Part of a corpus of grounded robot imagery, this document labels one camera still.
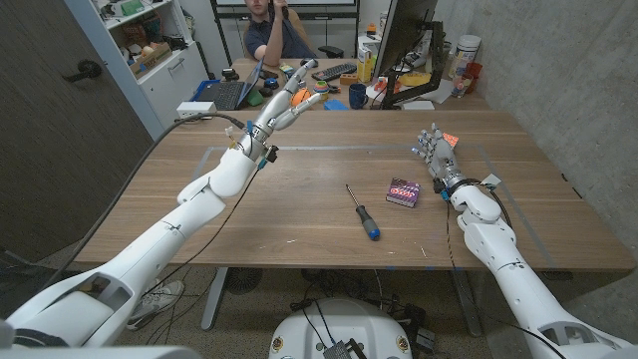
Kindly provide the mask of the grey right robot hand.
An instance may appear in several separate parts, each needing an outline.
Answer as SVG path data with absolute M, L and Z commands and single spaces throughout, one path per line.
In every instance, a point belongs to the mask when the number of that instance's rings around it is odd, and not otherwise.
M 419 147 L 412 148 L 412 152 L 425 162 L 435 182 L 442 183 L 448 191 L 454 191 L 467 181 L 458 167 L 453 147 L 435 123 L 432 123 L 429 132 L 421 131 L 418 143 Z

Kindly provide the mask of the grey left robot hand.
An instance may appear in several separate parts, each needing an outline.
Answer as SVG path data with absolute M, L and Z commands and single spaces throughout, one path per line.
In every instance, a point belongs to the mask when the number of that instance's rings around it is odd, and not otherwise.
M 252 127 L 240 139 L 238 146 L 252 160 L 256 160 L 265 149 L 266 140 L 274 131 L 284 130 L 291 126 L 306 110 L 318 103 L 320 94 L 314 94 L 299 105 L 291 107 L 290 99 L 300 89 L 299 82 L 306 73 L 317 64 L 311 59 L 300 67 L 287 81 L 281 91 L 274 95 L 262 108 Z

